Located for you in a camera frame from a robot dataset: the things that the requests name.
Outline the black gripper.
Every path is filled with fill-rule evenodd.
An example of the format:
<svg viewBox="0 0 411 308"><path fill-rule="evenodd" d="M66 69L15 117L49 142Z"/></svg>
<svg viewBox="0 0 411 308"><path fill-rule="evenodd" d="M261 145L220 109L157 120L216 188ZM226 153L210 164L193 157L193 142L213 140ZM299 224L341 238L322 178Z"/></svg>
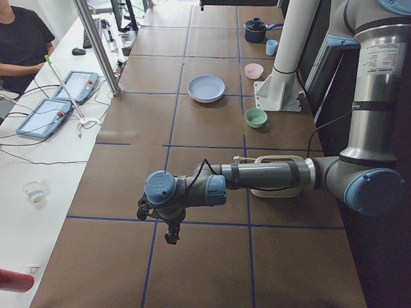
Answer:
<svg viewBox="0 0 411 308"><path fill-rule="evenodd" d="M183 207L165 207L159 209L161 219L167 224L168 231L164 238L168 244L175 244L175 241L180 239L180 223L186 217L186 209Z"/></svg>

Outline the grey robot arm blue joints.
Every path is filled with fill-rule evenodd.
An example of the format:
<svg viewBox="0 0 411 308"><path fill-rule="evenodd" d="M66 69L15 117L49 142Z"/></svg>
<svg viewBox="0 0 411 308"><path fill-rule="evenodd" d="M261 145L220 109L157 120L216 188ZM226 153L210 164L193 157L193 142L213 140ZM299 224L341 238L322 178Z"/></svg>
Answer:
<svg viewBox="0 0 411 308"><path fill-rule="evenodd" d="M199 164L191 176L152 173L144 193L157 218L165 207L222 205L229 189L326 188L350 209L380 215L406 194L392 165L395 106L410 45L409 1L333 1L330 46L358 46L360 56L346 149L336 157L304 158L303 163Z"/></svg>

